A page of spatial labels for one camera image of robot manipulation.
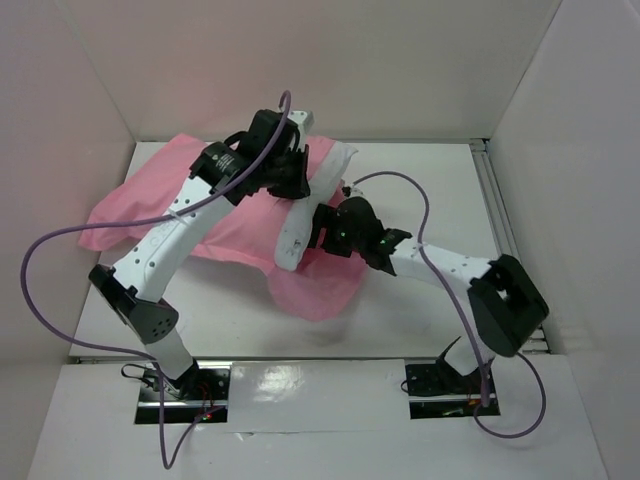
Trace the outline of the pink pillowcase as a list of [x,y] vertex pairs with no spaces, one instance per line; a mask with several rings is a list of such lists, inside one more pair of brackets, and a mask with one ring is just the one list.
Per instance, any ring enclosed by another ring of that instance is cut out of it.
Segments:
[[[92,209],[89,222],[106,222],[109,226],[83,232],[79,245],[105,251],[125,239],[142,238],[148,227],[134,227],[132,221],[159,217],[165,212],[186,179],[189,166],[205,145],[186,134],[172,138]],[[277,267],[276,242],[290,211],[290,202],[261,190],[245,198],[192,253],[260,270],[266,276],[274,303],[289,314],[308,321],[334,318],[361,287],[367,266],[357,255],[345,258],[313,248],[305,251],[295,271]]]

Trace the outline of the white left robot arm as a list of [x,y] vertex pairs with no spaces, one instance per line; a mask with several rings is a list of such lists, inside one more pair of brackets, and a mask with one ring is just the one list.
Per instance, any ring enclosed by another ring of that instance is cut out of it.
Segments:
[[113,266],[95,266],[89,279],[154,358],[163,389],[189,397],[202,379],[177,331],[178,313],[163,294],[184,260],[240,202],[261,189],[275,198],[300,200],[307,181],[313,125],[309,111],[258,111],[246,132],[206,146],[167,209],[169,221],[154,226]]

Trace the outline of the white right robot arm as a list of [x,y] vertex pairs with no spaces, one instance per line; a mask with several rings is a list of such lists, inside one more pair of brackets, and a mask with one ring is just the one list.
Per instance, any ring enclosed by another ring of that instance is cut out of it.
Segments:
[[341,257],[357,254],[374,270],[439,286],[454,301],[468,302],[465,335],[438,359],[436,379],[448,392],[460,391],[495,357],[515,356],[549,315],[542,294],[515,257],[490,260],[421,244],[406,231],[385,228],[362,197],[336,207],[319,205],[309,245]]

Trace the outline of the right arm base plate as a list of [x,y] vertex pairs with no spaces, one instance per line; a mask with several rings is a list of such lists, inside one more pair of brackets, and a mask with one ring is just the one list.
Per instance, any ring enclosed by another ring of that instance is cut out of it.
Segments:
[[479,416],[499,416],[500,407],[495,385],[489,379],[490,401],[481,405],[481,376],[475,370],[460,376],[439,360],[405,364],[405,379],[401,390],[408,396],[412,420],[450,419]]

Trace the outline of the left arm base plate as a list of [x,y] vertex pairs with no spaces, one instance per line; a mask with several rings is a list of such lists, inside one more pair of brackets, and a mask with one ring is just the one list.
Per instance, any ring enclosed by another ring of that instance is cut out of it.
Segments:
[[[167,424],[190,424],[197,416],[201,423],[221,424],[228,420],[231,364],[201,362],[193,386],[182,390],[164,383],[164,415]],[[150,364],[125,364],[121,376],[139,383],[134,417],[136,425],[157,425],[160,410],[160,385]]]

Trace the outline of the white pillow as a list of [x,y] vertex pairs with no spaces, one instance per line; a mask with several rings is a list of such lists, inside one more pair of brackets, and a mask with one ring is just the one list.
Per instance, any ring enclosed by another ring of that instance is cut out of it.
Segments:
[[311,162],[308,180],[310,195],[295,200],[280,229],[274,251],[277,267],[295,271],[302,260],[312,235],[313,217],[320,204],[327,204],[341,184],[343,175],[357,149],[350,144],[334,142],[328,152]]

